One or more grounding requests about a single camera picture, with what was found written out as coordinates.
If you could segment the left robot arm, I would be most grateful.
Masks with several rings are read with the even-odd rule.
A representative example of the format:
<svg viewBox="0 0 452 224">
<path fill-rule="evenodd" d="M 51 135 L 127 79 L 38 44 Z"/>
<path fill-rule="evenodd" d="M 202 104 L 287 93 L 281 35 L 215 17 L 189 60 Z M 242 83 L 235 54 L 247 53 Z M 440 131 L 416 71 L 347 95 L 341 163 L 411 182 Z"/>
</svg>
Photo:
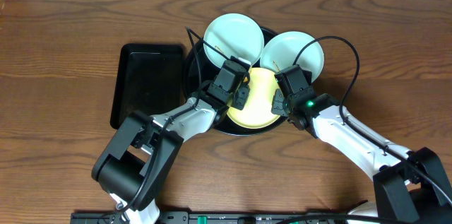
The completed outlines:
<svg viewBox="0 0 452 224">
<path fill-rule="evenodd" d="M 123 206 L 103 213 L 99 223 L 155 223 L 160 193 L 182 144 L 223 120 L 231 107 L 243 107 L 247 81 L 206 81 L 182 106 L 147 116 L 137 111 L 117 129 L 94 164 L 92 178 Z"/>
</svg>

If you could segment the yellow plate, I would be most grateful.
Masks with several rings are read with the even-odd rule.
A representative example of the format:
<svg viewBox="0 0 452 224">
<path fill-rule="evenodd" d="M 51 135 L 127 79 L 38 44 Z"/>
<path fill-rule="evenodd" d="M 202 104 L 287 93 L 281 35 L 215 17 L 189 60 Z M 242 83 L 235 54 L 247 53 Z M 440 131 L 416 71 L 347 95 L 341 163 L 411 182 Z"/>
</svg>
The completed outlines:
<svg viewBox="0 0 452 224">
<path fill-rule="evenodd" d="M 275 91 L 279 88 L 275 73 L 254 67 L 250 71 L 249 96 L 242 110 L 229 108 L 227 116 L 247 129 L 260 129 L 275 122 L 280 116 L 272 113 Z"/>
</svg>

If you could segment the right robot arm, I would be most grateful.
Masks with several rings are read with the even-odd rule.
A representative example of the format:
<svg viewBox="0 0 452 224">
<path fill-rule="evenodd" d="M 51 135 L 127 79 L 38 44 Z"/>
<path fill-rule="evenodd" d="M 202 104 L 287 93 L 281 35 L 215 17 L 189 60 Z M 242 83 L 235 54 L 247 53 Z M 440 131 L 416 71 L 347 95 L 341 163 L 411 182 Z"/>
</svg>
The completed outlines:
<svg viewBox="0 0 452 224">
<path fill-rule="evenodd" d="M 273 112 L 339 150 L 373 182 L 375 200 L 330 220 L 344 223 L 450 223 L 451 183 L 439 156 L 376 133 L 335 98 L 312 88 L 276 90 Z"/>
</svg>

